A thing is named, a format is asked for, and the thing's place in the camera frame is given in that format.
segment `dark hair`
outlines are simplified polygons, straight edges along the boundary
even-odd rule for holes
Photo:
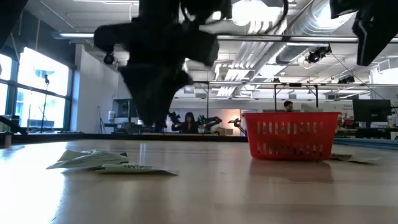
[[[286,100],[284,103],[284,107],[287,107],[288,105],[291,105],[291,104],[293,104],[293,102]]]
[[[192,112],[188,112],[185,114],[185,120],[184,120],[185,122],[187,122],[188,117],[191,118],[191,122],[193,122],[193,123],[195,122],[195,117]]]

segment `large window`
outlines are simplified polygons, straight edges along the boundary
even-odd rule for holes
[[[8,86],[0,83],[0,115],[6,114],[7,91]]]
[[[47,95],[45,108],[44,101],[45,94],[18,88],[15,114],[22,127],[41,127],[44,113],[45,128],[63,128],[65,99]]]
[[[18,83],[46,90],[45,76],[50,84],[48,91],[66,96],[68,92],[69,68],[29,48],[21,54]]]
[[[3,80],[10,80],[12,59],[10,57],[0,54],[0,65],[1,65],[1,69],[2,69],[0,78]]]

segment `table surface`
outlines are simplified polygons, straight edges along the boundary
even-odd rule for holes
[[[65,149],[127,152],[179,176],[45,170]],[[84,140],[0,149],[0,223],[398,223],[398,154],[349,162],[252,160],[247,143]]]

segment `red plastic basket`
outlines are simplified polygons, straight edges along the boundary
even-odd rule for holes
[[[246,113],[250,153],[258,159],[330,159],[339,113]]]

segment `tripod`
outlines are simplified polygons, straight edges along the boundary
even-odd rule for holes
[[[44,106],[43,106],[43,116],[42,116],[42,127],[41,127],[41,129],[40,129],[40,133],[43,133],[45,105],[47,104],[47,90],[49,89],[49,84],[50,84],[50,80],[49,80],[49,76],[48,76],[48,75],[44,75],[44,82],[45,82],[45,84],[46,84],[46,87],[45,87],[45,96],[44,96]]]

